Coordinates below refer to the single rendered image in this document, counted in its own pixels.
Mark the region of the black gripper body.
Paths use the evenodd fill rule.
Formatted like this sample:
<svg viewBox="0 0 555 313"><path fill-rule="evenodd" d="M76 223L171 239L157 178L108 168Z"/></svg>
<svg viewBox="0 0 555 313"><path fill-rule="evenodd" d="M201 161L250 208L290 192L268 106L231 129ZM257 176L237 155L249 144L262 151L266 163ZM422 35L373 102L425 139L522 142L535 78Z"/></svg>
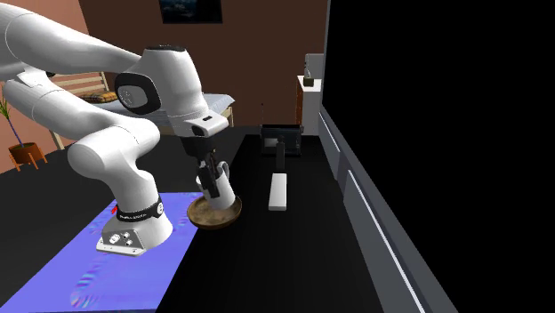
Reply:
<svg viewBox="0 0 555 313"><path fill-rule="evenodd" d="M181 144L188 156L194 157L200 164L202 161L215 162L215 145L212 138L180 137Z"/></svg>

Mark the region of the white mug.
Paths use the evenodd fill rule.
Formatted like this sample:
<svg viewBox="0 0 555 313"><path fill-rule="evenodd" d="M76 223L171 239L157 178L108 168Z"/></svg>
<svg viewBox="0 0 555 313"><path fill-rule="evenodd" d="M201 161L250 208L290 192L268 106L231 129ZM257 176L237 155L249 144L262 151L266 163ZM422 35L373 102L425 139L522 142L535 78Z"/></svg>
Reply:
<svg viewBox="0 0 555 313"><path fill-rule="evenodd" d="M215 210L228 209L236 200L235 193L229 183L229 165L225 161L220 161L215 167L215 189L219 195L213 197L208 188L202 186L204 181L198 174L196 184L203 193L209 205Z"/></svg>

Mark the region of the brown wooden bowl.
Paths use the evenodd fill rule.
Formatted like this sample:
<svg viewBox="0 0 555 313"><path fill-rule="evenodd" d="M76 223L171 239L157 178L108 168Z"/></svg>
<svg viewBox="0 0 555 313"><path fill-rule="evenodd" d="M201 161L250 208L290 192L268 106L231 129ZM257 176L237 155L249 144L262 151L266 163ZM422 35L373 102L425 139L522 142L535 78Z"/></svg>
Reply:
<svg viewBox="0 0 555 313"><path fill-rule="evenodd" d="M236 197L233 204L226 209L213 209L208 200L201 196L195 199L187 210L189 221L205 230L222 229L234 222L242 211L242 201Z"/></svg>

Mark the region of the white flat remote control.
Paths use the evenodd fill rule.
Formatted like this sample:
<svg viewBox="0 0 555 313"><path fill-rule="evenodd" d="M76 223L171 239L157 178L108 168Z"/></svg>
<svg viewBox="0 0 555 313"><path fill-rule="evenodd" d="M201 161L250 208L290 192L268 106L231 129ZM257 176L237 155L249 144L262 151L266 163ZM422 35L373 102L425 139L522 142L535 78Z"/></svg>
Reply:
<svg viewBox="0 0 555 313"><path fill-rule="evenodd" d="M271 177L268 208L284 212L287 208L287 174L273 173Z"/></svg>

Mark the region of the black radio with antenna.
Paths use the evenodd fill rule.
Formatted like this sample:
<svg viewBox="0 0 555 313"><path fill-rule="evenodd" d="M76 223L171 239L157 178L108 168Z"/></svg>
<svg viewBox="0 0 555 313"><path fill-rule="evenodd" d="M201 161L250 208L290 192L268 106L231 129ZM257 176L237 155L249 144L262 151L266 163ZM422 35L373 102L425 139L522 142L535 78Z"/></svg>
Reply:
<svg viewBox="0 0 555 313"><path fill-rule="evenodd" d="M282 154L284 157L299 157L302 154L303 126L300 124L266 124L265 106L261 104L261 154L265 157Z"/></svg>

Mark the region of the white cabinet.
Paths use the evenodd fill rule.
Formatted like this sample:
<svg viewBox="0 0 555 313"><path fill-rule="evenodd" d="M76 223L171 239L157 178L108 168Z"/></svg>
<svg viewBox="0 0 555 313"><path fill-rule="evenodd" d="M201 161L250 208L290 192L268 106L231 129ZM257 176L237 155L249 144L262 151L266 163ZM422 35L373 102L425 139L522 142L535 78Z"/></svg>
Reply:
<svg viewBox="0 0 555 313"><path fill-rule="evenodd" d="M321 83L324 75L324 54L307 53L304 73L297 76L295 123L303 127L305 136L318 135Z"/></svg>

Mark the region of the blue patterned robot stand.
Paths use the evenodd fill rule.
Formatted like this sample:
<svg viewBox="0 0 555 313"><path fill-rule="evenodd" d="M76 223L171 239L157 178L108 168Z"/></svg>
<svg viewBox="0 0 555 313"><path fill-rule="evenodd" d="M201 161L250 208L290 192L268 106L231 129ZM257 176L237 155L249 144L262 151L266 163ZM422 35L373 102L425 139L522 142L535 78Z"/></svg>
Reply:
<svg viewBox="0 0 555 313"><path fill-rule="evenodd" d="M163 193L173 233L136 257L95 250L101 228L113 216L110 203L2 307L0 313L156 309L197 228L187 209L199 192Z"/></svg>

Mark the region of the potted plant on wooden stand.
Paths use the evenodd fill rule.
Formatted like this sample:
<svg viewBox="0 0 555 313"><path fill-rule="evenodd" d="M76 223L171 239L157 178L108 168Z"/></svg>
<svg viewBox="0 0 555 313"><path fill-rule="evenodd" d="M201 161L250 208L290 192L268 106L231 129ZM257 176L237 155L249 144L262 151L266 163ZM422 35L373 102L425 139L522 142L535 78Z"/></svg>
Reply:
<svg viewBox="0 0 555 313"><path fill-rule="evenodd" d="M17 172L21 171L23 165L32 165L36 170L39 169L37 162L42 160L45 164L48 160L43 150L35 142L24 142L18 135L12 122L11 108L7 99L2 96L0 98L0 115L2 115L9 124L17 143L8 148L9 158Z"/></svg>

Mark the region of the dark wall picture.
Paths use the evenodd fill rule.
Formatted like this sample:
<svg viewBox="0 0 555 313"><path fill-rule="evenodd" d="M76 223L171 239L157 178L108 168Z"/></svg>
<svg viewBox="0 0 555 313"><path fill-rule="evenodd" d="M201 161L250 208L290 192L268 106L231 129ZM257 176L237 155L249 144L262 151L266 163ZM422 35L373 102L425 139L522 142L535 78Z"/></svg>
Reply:
<svg viewBox="0 0 555 313"><path fill-rule="evenodd" d="M158 0L164 24L222 24L221 0Z"/></svg>

